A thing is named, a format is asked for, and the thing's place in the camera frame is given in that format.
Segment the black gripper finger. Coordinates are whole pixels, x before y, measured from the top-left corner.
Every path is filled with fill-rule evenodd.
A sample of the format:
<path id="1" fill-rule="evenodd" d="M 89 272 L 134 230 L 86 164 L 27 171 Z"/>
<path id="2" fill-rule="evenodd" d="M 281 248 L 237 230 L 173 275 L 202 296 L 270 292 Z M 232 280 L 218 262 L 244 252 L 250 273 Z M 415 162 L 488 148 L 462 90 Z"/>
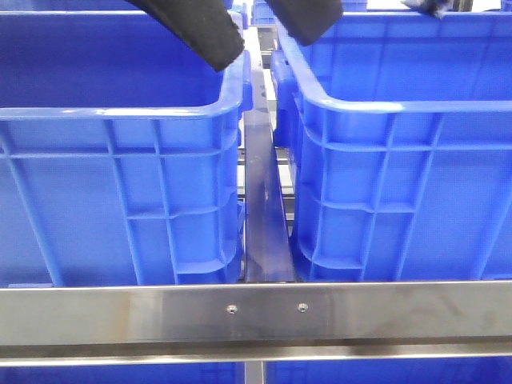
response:
<path id="1" fill-rule="evenodd" d="M 268 0 L 288 35 L 303 46 L 310 46 L 343 16 L 338 0 Z"/>
<path id="2" fill-rule="evenodd" d="M 223 1 L 138 0 L 132 4 L 155 18 L 216 71 L 244 51 L 239 28 Z"/>

